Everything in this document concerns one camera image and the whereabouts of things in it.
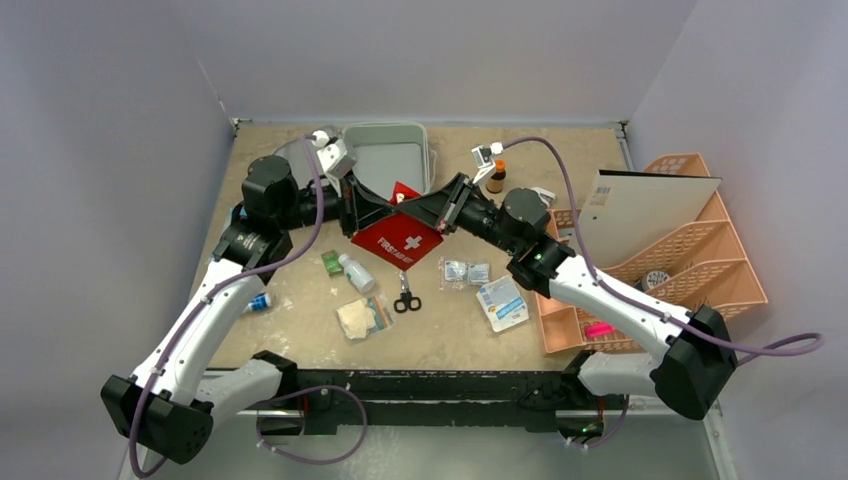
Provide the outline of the blue white mask packet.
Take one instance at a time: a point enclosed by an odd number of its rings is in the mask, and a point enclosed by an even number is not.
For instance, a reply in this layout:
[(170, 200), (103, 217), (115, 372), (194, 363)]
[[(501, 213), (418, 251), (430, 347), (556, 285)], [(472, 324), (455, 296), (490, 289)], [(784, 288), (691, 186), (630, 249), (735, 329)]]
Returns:
[(494, 333), (501, 333), (530, 318), (527, 302), (508, 275), (483, 285), (476, 298)]

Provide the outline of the white plastic bottle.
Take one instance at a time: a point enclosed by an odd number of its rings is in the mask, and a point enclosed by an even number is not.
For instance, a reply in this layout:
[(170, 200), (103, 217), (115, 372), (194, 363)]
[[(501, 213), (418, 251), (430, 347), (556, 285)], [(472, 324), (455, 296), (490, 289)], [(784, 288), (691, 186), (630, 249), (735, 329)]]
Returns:
[(338, 262), (346, 278), (360, 293), (366, 294), (375, 287), (375, 277), (359, 261), (348, 254), (340, 254)]

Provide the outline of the beige gauze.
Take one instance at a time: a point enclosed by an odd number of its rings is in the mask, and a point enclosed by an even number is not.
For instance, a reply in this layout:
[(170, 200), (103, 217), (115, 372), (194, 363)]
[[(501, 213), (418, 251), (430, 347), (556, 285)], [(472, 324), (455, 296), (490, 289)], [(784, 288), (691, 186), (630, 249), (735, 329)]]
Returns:
[(366, 340), (394, 325), (387, 300), (382, 294), (361, 298), (337, 308), (336, 318), (344, 336), (352, 342)]

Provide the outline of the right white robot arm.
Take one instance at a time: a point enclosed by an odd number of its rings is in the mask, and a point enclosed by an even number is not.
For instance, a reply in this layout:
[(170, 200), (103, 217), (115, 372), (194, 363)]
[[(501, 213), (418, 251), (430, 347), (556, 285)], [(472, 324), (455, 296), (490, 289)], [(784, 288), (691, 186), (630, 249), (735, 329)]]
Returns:
[(581, 355), (576, 371), (561, 381), (573, 406), (605, 395), (653, 396), (701, 420), (738, 366), (718, 311), (667, 303), (591, 266), (548, 234), (550, 214), (533, 190), (512, 189), (496, 204), (458, 174), (441, 190), (405, 198), (396, 209), (441, 234), (462, 229), (506, 252), (507, 270), (522, 288), (582, 309), (642, 348), (640, 354)]

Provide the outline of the red first aid pouch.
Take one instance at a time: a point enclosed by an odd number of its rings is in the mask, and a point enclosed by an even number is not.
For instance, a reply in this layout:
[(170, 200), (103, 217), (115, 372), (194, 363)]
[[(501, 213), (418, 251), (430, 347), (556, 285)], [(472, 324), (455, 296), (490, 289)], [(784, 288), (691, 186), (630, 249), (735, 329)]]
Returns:
[(406, 272), (443, 242), (436, 230), (403, 213), (392, 213), (360, 230), (351, 242)]

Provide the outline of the brown bottle orange cap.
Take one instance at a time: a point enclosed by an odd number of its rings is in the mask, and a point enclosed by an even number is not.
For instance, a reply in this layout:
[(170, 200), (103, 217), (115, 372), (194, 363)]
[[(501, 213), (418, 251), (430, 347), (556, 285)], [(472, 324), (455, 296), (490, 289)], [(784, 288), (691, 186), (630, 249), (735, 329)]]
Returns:
[(505, 162), (503, 160), (496, 160), (494, 173), (489, 177), (486, 182), (486, 190), (492, 194), (501, 193), (504, 189), (506, 176), (507, 172)]

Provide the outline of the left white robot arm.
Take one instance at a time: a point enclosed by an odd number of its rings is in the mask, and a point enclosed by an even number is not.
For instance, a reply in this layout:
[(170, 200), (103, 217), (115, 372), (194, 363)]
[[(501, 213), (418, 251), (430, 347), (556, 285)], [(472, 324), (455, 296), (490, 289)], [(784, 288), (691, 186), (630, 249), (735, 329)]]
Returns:
[(295, 400), (330, 402), (341, 396), (367, 411), (345, 385), (313, 377), (277, 354), (254, 354), (241, 368), (213, 380), (204, 375), (218, 347), (244, 308), (275, 272), (304, 253), (290, 233), (308, 226), (319, 231), (336, 220), (347, 231), (358, 227), (354, 206), (364, 201), (378, 216), (391, 212), (385, 200), (362, 188), (352, 175), (315, 173), (299, 186), (288, 161), (255, 160), (242, 184), (242, 199), (215, 246), (201, 285), (154, 351), (128, 376), (112, 376), (100, 396), (117, 431), (128, 441), (128, 461), (139, 478), (157, 465), (184, 464), (206, 445), (213, 429), (242, 410), (262, 403), (284, 409)]

